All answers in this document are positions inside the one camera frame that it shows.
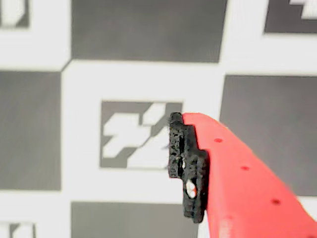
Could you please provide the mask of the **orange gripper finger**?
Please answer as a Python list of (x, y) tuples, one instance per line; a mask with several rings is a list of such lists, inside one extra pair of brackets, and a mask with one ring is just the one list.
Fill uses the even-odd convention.
[(169, 118), (170, 178), (183, 214), (212, 238), (314, 238), (317, 223), (288, 186), (228, 127), (202, 113)]

